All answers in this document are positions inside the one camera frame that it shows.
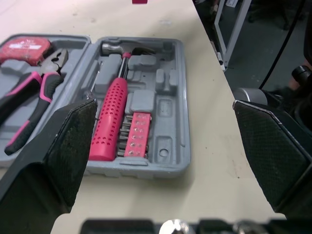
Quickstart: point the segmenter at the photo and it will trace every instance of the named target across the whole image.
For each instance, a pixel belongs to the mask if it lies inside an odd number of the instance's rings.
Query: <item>table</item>
[[[87,218],[250,218],[275,214],[246,160],[233,96],[191,0],[2,0],[0,40],[21,32],[175,38],[184,43],[192,163],[173,180],[84,177],[53,234],[77,234]]]

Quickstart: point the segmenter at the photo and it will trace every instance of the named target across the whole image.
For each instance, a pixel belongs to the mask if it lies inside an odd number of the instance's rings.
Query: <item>pink hammer handle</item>
[[[99,114],[89,160],[113,161],[116,156],[118,133],[127,101],[127,81],[116,78],[110,85]]]

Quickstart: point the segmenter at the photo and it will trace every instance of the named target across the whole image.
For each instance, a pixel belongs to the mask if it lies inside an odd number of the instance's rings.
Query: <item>floor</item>
[[[216,40],[213,23],[209,14],[208,1],[196,5],[198,14],[209,38]],[[224,6],[222,20],[219,23],[223,38],[227,44],[240,9]],[[295,12],[289,12],[292,21]],[[238,87],[258,88],[269,71],[288,31],[282,29],[280,17],[261,19],[249,23],[247,18],[242,26],[236,46],[229,62],[225,76],[231,89]],[[303,63],[303,41],[306,18],[298,21],[292,36],[275,67],[265,90],[274,90],[288,84],[292,70]]]

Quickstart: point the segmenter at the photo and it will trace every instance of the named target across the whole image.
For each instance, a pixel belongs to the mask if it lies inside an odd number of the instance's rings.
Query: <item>tool kit case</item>
[[[107,113],[109,115],[111,111],[109,108],[114,104],[117,105],[121,101],[118,100],[119,98],[124,98],[126,101],[124,111],[120,115],[121,125],[116,127],[120,128],[120,136],[118,135],[114,160],[103,161],[90,156],[85,175],[134,176],[145,179],[174,178],[186,170],[191,162],[191,149],[182,42],[176,39],[104,37],[91,43],[88,37],[21,34],[8,38],[0,45],[0,49],[6,42],[20,37],[48,39],[51,46],[47,54],[59,49],[68,51],[68,59],[60,70],[60,76],[64,81],[57,86],[51,104],[28,142],[42,130],[55,110],[67,104],[95,98],[98,102],[98,121],[94,128],[91,151],[92,147],[101,144],[110,145],[114,139],[97,137],[100,128],[96,126],[100,124],[103,115]],[[127,91],[125,93],[122,91],[122,94],[127,95],[122,96],[119,92],[119,88],[122,89],[119,86],[121,83],[118,83],[116,78],[125,61],[124,56],[116,53],[105,54],[102,45],[129,42],[150,48],[153,53],[132,54],[126,60]],[[38,66],[31,66],[25,61],[5,60],[0,66],[0,98],[12,90],[20,77],[38,70]],[[109,91],[110,86],[113,86],[111,87],[114,88],[113,91]],[[0,126],[0,167],[9,167],[18,156],[20,151],[8,156],[4,148],[31,116],[38,99],[38,95],[33,95],[25,100]],[[107,107],[107,112],[102,110],[104,106]],[[134,126],[134,124],[145,123],[146,126],[139,126],[139,128]],[[136,139],[135,135],[132,135],[136,146],[141,146],[141,143],[137,144],[137,142],[143,138],[139,133],[147,134],[145,152],[129,151],[128,147],[135,144],[127,139],[130,138],[129,134],[134,134],[137,130]]]

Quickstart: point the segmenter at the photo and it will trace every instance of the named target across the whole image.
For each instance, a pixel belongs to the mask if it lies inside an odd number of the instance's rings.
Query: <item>gray plastic case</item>
[[[57,88],[53,102],[31,138],[42,129],[56,109],[69,103],[95,98],[98,101],[98,115],[109,85],[117,77],[121,65],[121,56],[117,54],[103,56],[101,45],[110,41],[137,41],[154,49],[156,53],[132,56],[129,59],[128,98],[125,114],[131,115],[138,111],[151,113],[147,158],[116,157],[111,162],[88,161],[85,174],[103,174],[110,177],[135,176],[150,179],[173,178],[185,171],[191,161],[191,149],[184,51],[180,41],[107,37],[91,44],[90,39],[85,37],[38,36],[48,38],[55,49],[68,49],[70,54],[61,70],[61,73],[66,74],[65,82]],[[1,65],[0,79],[5,79],[6,85],[0,87],[0,97],[15,85],[19,74],[37,69],[37,67],[27,66],[22,61],[10,62],[13,63],[10,65],[11,69],[6,69],[5,63]],[[36,98],[24,103],[16,110],[19,112],[23,108],[27,109],[27,114],[23,115],[23,119],[17,119],[18,115],[14,113],[1,126],[0,146],[2,148],[27,120],[35,105]],[[18,153],[7,156],[0,151],[0,166],[9,166],[17,155]]]

